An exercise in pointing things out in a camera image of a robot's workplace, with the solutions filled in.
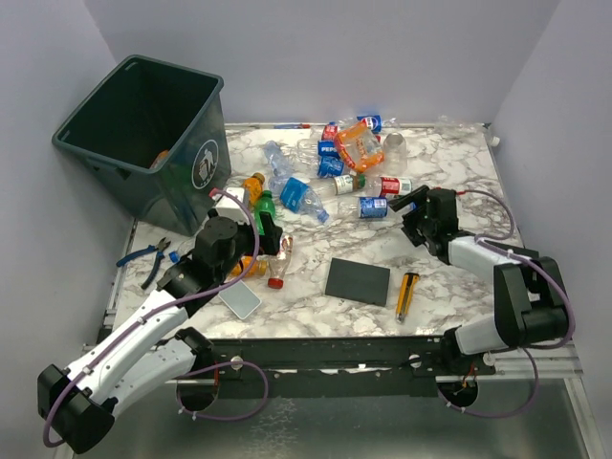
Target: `red bottle cap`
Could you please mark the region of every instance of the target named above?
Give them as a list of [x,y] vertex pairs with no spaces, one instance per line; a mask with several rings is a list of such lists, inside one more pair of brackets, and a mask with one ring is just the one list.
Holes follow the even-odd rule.
[[273,277],[268,279],[268,287],[271,289],[282,289],[283,288],[283,279],[274,279]]

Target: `black square pad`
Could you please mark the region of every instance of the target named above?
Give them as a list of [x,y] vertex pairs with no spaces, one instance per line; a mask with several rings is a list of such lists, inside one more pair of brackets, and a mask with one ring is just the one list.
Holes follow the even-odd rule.
[[385,306],[390,274],[388,268],[332,258],[325,294]]

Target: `blue-handled pliers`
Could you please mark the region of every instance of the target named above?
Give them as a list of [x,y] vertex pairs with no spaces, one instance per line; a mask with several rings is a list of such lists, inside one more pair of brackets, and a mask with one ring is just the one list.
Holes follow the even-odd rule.
[[169,245],[170,241],[166,240],[165,237],[163,237],[162,239],[160,239],[160,242],[157,243],[157,246],[149,246],[146,249],[142,249],[141,251],[133,251],[131,253],[128,253],[124,258],[117,262],[117,266],[120,268],[121,266],[132,260],[135,260],[140,256],[148,255],[156,251],[157,253],[155,254],[155,261],[153,262],[153,269],[141,285],[141,288],[143,290],[146,290],[148,286],[151,285],[151,282],[153,282],[153,280],[155,279],[157,272],[160,270],[160,265],[162,264],[162,259],[164,258],[164,251],[168,248]]

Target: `white wall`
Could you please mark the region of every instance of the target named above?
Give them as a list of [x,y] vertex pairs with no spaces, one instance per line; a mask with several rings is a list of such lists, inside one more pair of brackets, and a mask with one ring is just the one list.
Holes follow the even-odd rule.
[[95,338],[129,229],[51,136],[115,60],[81,0],[10,0],[0,61],[0,456],[51,457],[36,377]]
[[85,0],[113,56],[221,75],[229,121],[491,121],[558,0]]
[[526,243],[551,254],[577,316],[586,389],[612,457],[612,4],[563,0],[493,127]]

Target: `trash bin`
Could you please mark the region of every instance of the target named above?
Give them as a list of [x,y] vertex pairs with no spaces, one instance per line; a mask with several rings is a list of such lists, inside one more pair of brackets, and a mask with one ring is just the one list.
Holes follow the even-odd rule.
[[136,218],[194,234],[230,176],[220,76],[127,57],[53,136]]

